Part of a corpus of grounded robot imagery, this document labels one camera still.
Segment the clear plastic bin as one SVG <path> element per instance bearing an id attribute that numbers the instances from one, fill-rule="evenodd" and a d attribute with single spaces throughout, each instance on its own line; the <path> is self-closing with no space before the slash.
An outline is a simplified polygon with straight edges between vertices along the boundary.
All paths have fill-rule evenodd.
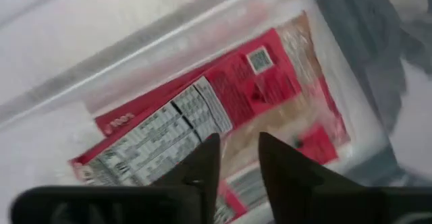
<path id="1" fill-rule="evenodd" d="M 0 0 L 0 224 L 15 198 L 84 186 L 93 121 L 266 28 L 286 0 Z"/>

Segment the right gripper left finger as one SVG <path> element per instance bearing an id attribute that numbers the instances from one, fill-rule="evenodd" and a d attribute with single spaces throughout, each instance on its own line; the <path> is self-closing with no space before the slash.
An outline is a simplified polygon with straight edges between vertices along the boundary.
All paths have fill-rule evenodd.
<path id="1" fill-rule="evenodd" d="M 19 194 L 11 224 L 212 224 L 220 137 L 211 134 L 148 186 L 42 186 Z"/>

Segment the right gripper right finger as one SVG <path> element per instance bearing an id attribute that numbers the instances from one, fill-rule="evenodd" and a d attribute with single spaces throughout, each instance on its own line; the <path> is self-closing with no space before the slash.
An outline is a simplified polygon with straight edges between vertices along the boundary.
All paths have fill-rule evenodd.
<path id="1" fill-rule="evenodd" d="M 432 188 L 362 186 L 267 132 L 259 162 L 276 224 L 432 224 Z"/>

